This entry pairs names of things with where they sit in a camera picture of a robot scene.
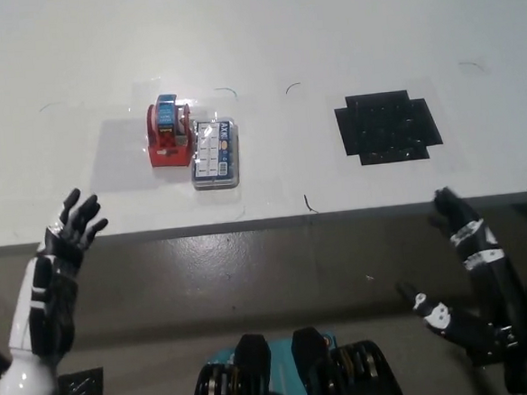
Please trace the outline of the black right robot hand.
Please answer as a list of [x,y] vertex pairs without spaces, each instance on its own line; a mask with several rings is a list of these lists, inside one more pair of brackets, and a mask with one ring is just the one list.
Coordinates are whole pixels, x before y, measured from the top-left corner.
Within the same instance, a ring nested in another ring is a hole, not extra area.
[[430,223],[447,237],[478,300],[477,315],[433,299],[409,282],[396,289],[435,335],[459,346],[476,367],[501,364],[510,395],[527,395],[527,295],[485,219],[450,188],[435,192]]

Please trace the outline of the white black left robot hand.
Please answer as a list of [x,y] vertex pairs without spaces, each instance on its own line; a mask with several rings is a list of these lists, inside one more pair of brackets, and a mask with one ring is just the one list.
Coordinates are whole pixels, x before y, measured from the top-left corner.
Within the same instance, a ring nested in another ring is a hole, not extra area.
[[80,268],[97,233],[108,225],[97,217],[98,196],[79,200],[80,190],[74,188],[27,263],[0,395],[58,395],[58,365],[74,342]]

